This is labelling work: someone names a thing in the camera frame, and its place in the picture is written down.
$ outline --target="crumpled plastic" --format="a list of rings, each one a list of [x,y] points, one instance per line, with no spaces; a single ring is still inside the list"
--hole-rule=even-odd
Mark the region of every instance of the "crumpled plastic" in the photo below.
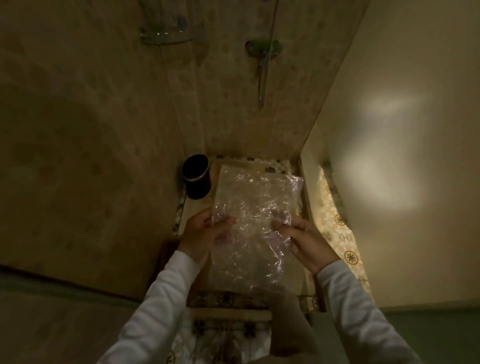
[[[302,177],[222,166],[212,220],[233,216],[236,224],[217,238],[211,251],[212,289],[277,292],[295,291],[292,287],[301,285],[291,238],[271,224],[274,219],[291,223],[302,186]]]

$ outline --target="tiled wall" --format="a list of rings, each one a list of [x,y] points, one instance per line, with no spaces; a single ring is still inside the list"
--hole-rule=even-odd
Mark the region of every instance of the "tiled wall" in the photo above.
[[[280,0],[275,38],[284,50],[270,65],[262,111],[257,61],[247,57],[244,45],[269,37],[274,0],[178,2],[186,4],[191,24],[206,27],[204,39],[162,48],[186,150],[204,146],[214,155],[275,159],[297,155],[368,0]]]
[[[96,363],[134,308],[0,290],[3,363]]]
[[[0,264],[142,298],[181,136],[135,1],[0,2]]]

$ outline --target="clear plastic bag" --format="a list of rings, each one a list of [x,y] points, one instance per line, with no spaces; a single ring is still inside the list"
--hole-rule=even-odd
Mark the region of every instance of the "clear plastic bag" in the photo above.
[[[290,253],[291,239],[273,230],[271,223],[291,222],[302,185],[301,177],[222,167],[212,218],[215,223],[230,215],[236,224],[212,249],[212,289],[297,293],[303,269]]]

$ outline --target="metal rim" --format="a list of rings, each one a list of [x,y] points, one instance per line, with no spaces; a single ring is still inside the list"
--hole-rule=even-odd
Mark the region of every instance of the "metal rim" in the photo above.
[[[183,179],[184,179],[185,181],[187,181],[187,182],[195,182],[195,181],[201,180],[203,177],[205,177],[205,175],[207,174],[207,172],[208,172],[209,169],[210,169],[210,164],[211,164],[210,158],[207,157],[205,154],[202,154],[202,153],[192,154],[191,156],[189,156],[189,157],[185,160],[185,162],[186,162],[188,159],[190,159],[191,157],[193,157],[193,156],[204,156],[205,158],[207,158],[207,161],[208,161],[208,163],[207,163],[207,168],[205,169],[205,172],[203,172],[199,177],[196,177],[196,178],[187,178],[187,177],[185,177],[185,175],[183,174],[183,167],[182,167],[182,169],[181,169],[181,176],[182,176]]]

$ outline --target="white wall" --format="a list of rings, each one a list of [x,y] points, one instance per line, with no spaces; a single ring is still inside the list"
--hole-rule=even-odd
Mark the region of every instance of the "white wall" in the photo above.
[[[373,0],[315,128],[377,303],[478,300],[480,2]]]

